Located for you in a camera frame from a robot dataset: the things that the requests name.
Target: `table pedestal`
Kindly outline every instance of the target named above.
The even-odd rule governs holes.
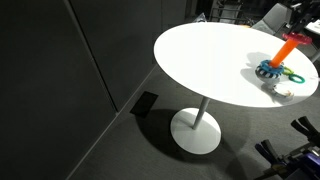
[[[208,98],[204,97],[200,110],[183,109],[176,113],[171,121],[173,139],[182,149],[193,154],[207,154],[213,151],[221,139],[221,130],[217,121],[204,112],[208,103]]]

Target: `gray carpet floor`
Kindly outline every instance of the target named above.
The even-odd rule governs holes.
[[[298,48],[307,56],[315,52],[311,45]],[[319,72],[320,62],[315,66]],[[144,91],[159,96],[148,116],[140,118],[130,110]],[[176,112],[198,108],[201,99],[156,66],[70,179],[254,179],[270,165],[255,150],[255,143],[269,139],[279,154],[306,144],[306,137],[290,126],[301,116],[307,116],[320,130],[319,88],[307,100],[280,108],[241,107],[211,100],[207,112],[220,125],[221,143],[209,154],[193,155],[175,144],[169,126]]]

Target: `green ring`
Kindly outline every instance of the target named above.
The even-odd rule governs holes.
[[[303,77],[301,77],[297,74],[290,74],[289,79],[295,83],[298,83],[298,84],[302,84],[302,83],[306,82],[306,80]]]
[[[285,66],[282,74],[289,76],[290,74],[293,74],[293,73],[294,72],[292,71],[292,69]]]

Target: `white round table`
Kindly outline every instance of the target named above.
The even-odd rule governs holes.
[[[320,35],[320,20],[318,19],[316,22],[309,23],[305,29]],[[317,50],[317,52],[310,58],[311,62],[315,62],[320,57],[320,49]]]
[[[294,92],[292,100],[270,95],[255,75],[260,62],[272,59],[283,44],[283,40],[258,30],[223,23],[185,24],[160,35],[154,45],[159,66],[176,82],[203,95],[200,109],[183,109],[173,117],[171,133],[177,144],[194,154],[206,154],[218,146],[220,127],[205,112],[210,99],[267,108],[298,103],[312,95],[318,74],[297,49],[284,63],[306,82],[297,84],[286,76],[280,82]]]

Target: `dark gray wall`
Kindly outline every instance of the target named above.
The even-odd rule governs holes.
[[[162,0],[163,31],[184,24],[187,0]]]
[[[62,0],[1,0],[0,27],[0,179],[64,179],[115,111]]]
[[[186,0],[71,3],[120,110],[154,66],[153,44],[161,26],[183,23]]]

